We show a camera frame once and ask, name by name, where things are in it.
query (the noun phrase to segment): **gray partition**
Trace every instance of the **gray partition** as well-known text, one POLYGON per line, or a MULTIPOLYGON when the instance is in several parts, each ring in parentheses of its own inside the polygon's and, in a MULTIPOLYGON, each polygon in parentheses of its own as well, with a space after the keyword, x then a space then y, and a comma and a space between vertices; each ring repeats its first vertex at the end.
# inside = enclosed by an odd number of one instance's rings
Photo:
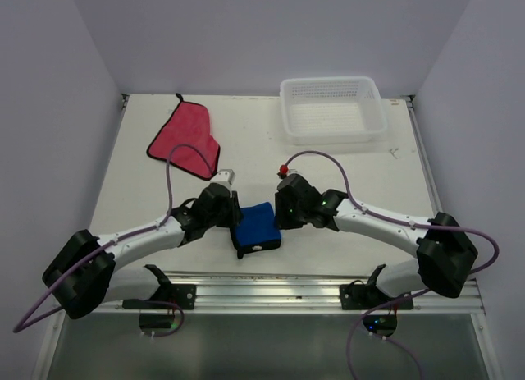
MULTIPOLYGON (((356 315, 188 314, 180 332, 153 342, 139 334, 138 314, 91 314, 71 321, 49 379, 347 379, 345 339, 356 315)), ((486 379, 469 314, 405 314, 395 334, 416 353, 426 379, 486 379)), ((363 379, 416 379, 398 347, 354 338, 363 379)))

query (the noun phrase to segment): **gray wall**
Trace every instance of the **gray wall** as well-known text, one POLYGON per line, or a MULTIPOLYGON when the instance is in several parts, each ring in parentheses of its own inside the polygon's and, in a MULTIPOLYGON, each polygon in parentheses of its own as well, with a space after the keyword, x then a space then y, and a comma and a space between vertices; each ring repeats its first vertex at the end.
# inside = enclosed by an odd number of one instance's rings
POLYGON ((122 91, 274 94, 369 75, 415 94, 468 0, 75 0, 122 91))
POLYGON ((89 225, 120 95, 72 0, 0 0, 0 40, 0 378, 24 379, 45 326, 11 329, 89 225))
MULTIPOLYGON (((416 102, 445 209, 502 248, 479 281, 508 379, 525 369, 524 3, 471 0, 416 102)), ((486 259, 489 246, 480 245, 486 259)))

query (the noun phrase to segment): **blue folded fabric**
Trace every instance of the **blue folded fabric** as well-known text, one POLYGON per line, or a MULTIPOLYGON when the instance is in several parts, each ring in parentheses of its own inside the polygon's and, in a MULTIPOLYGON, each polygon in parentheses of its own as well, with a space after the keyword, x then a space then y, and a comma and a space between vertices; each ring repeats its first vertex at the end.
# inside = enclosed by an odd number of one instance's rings
POLYGON ((237 258, 261 250, 281 247, 281 232, 275 226, 275 214, 269 202, 240 210, 243 219, 230 229, 231 241, 237 249, 237 258))

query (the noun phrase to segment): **black trim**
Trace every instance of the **black trim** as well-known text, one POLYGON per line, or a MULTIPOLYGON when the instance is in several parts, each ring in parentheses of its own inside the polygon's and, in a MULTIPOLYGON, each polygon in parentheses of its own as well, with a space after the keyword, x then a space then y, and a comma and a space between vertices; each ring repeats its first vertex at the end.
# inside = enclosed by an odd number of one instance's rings
MULTIPOLYGON (((158 131, 158 133, 155 135, 155 138, 153 138, 153 140, 151 141, 151 143, 148 145, 148 148, 146 149, 146 155, 154 160, 158 160, 158 161, 163 161, 163 162, 166 162, 166 159, 165 158, 160 158, 160 157, 155 157, 153 156, 150 152, 149 152, 149 149, 151 148, 151 146, 153 145, 153 143, 155 142, 155 140, 157 140, 158 136, 161 134, 162 130, 164 129, 165 126, 167 126, 167 124, 170 122, 170 120, 173 118, 173 115, 175 114, 175 112, 177 111, 177 109, 179 108, 179 106, 182 104, 182 103, 191 103, 189 101, 185 101, 182 97, 181 94, 179 93, 176 93, 175 96, 180 100, 180 102, 178 103, 178 105, 175 107, 175 109, 173 109, 173 112, 171 113, 169 119, 167 119, 166 123, 164 123, 164 125, 162 125, 161 129, 158 131)), ((201 103, 191 103, 193 105, 198 105, 200 107, 203 107, 205 108, 204 105, 202 105, 201 103)), ((184 171, 186 173, 189 173, 190 175, 192 176, 195 176, 203 181, 210 181, 216 174, 217 174, 217 169, 219 167, 219 156, 221 155, 221 146, 218 144, 219 148, 217 149, 217 157, 215 159, 215 163, 214 165, 212 165, 212 168, 213 168, 213 173, 210 177, 202 177, 200 175, 197 175, 196 173, 193 173, 192 171, 189 171, 183 167, 179 167, 178 165, 174 164, 171 160, 170 160, 170 164, 177 168, 177 169, 180 169, 181 171, 184 171)))

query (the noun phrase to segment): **metal frame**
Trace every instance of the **metal frame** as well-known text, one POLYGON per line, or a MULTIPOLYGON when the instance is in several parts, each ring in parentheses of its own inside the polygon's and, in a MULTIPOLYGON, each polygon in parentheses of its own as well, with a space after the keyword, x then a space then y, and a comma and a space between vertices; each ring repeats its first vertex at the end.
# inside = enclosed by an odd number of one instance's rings
MULTIPOLYGON (((412 99, 406 100, 421 164, 431 196, 432 209, 441 211, 434 178, 427 153, 422 144, 412 99)), ((212 275, 209 273, 166 272, 173 284, 195 284, 197 296, 194 310, 197 314, 356 314, 359 311, 342 310, 339 285, 368 277, 319 277, 276 275, 212 275)), ((124 310, 121 303, 99 306, 97 313, 132 314, 138 310, 124 310)), ((490 380, 503 378, 501 367, 486 327, 485 312, 476 281, 465 284, 462 294, 450 300, 429 292, 414 300, 414 310, 405 315, 417 314, 471 314, 472 324, 490 380)), ((47 378, 62 331, 65 314, 51 317, 43 339, 33 379, 47 378)))

